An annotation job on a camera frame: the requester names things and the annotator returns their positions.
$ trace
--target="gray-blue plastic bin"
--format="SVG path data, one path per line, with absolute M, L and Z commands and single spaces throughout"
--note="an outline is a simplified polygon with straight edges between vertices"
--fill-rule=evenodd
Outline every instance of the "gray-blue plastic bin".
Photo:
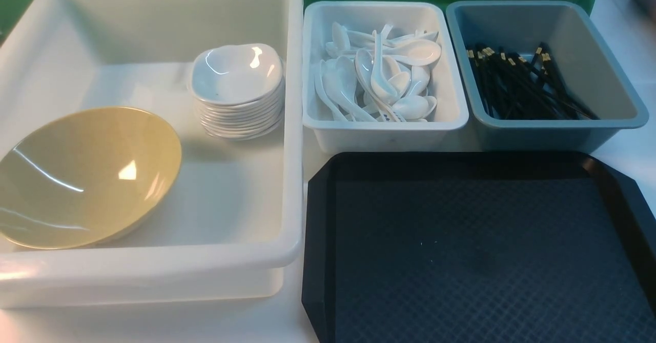
M 643 126 L 649 113 L 604 39 L 581 7 L 552 1 L 456 2 L 447 22 L 469 106 L 483 149 L 592 152 L 621 129 Z M 520 54 L 540 42 L 551 54 L 569 90 L 599 120 L 502 120 L 483 109 L 465 46 L 483 42 Z

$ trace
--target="plastic container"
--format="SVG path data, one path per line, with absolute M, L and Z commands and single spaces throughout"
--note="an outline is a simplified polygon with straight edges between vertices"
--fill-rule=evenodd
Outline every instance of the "plastic container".
M 328 59 L 326 42 L 338 22 L 350 30 L 371 33 L 386 23 L 394 25 L 390 37 L 412 34 L 417 29 L 440 32 L 441 59 L 432 64 L 429 93 L 438 98 L 428 123 L 336 122 L 314 89 L 312 72 Z M 303 124 L 314 130 L 321 150 L 433 151 L 449 131 L 469 119 L 464 90 L 444 15 L 431 4 L 394 2 L 317 2 L 305 10 L 303 28 Z
M 643 126 L 649 113 L 581 7 L 569 2 L 457 2 L 447 9 L 462 79 L 480 144 L 486 150 L 592 152 L 621 129 Z M 466 45 L 484 42 L 532 55 L 551 47 L 565 84 L 599 120 L 501 120 L 481 102 Z
M 127 105 L 166 119 L 183 159 L 166 200 L 124 238 L 38 252 L 0 239 L 0 306 L 275 294 L 281 267 L 301 248 L 302 8 L 302 0 L 35 0 L 0 49 L 0 155 L 63 115 Z M 190 66 L 207 49 L 249 43 L 285 58 L 284 127 L 247 142 L 213 139 L 194 116 Z
M 321 343 L 654 341 L 656 221 L 587 154 L 344 153 L 307 188 Z

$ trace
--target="textured tray surface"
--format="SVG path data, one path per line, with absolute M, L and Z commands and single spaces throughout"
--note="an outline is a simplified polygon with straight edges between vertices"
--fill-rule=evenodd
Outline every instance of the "textured tray surface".
M 335 189 L 337 342 L 656 341 L 592 179 Z

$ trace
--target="white table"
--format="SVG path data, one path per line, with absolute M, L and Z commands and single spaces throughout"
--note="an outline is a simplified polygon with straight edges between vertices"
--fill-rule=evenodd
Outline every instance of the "white table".
M 597 0 L 592 20 L 651 112 L 640 130 L 623 131 L 595 156 L 637 180 L 656 210 L 656 26 L 630 0 Z M 309 178 L 328 159 L 305 134 Z M 0 311 L 3 343 L 249 343 L 317 341 L 300 305 L 302 258 L 285 269 L 271 298 L 178 304 Z

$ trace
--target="plastic bin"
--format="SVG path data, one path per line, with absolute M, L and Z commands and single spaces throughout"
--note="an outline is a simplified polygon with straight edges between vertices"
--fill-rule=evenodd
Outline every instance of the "plastic bin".
M 124 105 L 166 119 L 183 160 L 166 200 L 120 239 L 30 252 L 0 237 L 0 307 L 279 291 L 302 247 L 301 31 L 302 0 L 35 0 L 0 48 L 0 156 L 61 116 Z M 207 49 L 248 43 L 286 61 L 284 126 L 211 138 L 188 72 Z
M 457 2 L 447 9 L 469 106 L 485 150 L 591 152 L 649 114 L 625 72 L 581 7 L 568 2 Z M 599 120 L 501 120 L 483 109 L 466 45 L 485 42 L 533 54 L 546 42 L 570 91 Z
M 333 121 L 330 110 L 316 94 L 311 73 L 320 60 L 329 58 L 325 44 L 332 39 L 335 21 L 367 33 L 390 23 L 394 25 L 390 37 L 412 34 L 419 28 L 440 32 L 442 56 L 429 66 L 428 84 L 438 106 L 427 118 L 428 123 Z M 467 123 L 469 112 L 458 64 L 444 14 L 438 7 L 411 2 L 317 2 L 305 10 L 303 26 L 303 124 L 314 130 L 322 151 L 434 151 L 447 132 Z

